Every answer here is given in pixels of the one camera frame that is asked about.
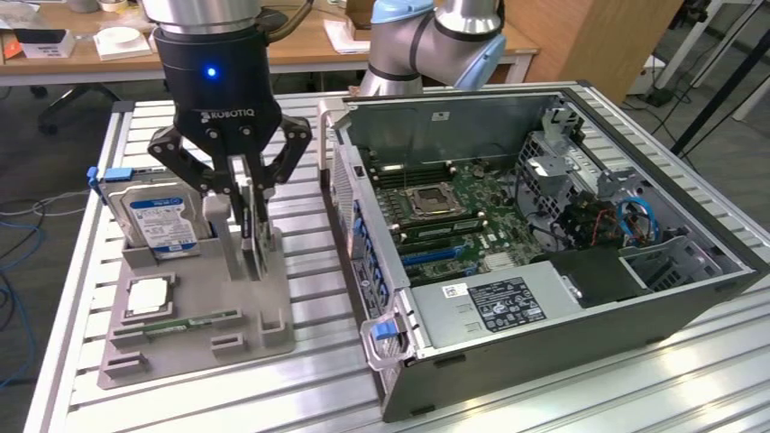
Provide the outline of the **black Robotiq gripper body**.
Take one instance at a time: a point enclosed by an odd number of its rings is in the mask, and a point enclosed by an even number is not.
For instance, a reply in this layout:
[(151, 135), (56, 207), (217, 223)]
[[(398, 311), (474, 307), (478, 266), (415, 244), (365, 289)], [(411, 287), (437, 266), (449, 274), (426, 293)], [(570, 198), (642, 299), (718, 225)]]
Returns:
[(259, 157), (282, 122), (270, 84), (266, 33), (255, 23), (162, 24), (154, 38), (177, 105), (153, 152), (189, 139), (213, 156)]

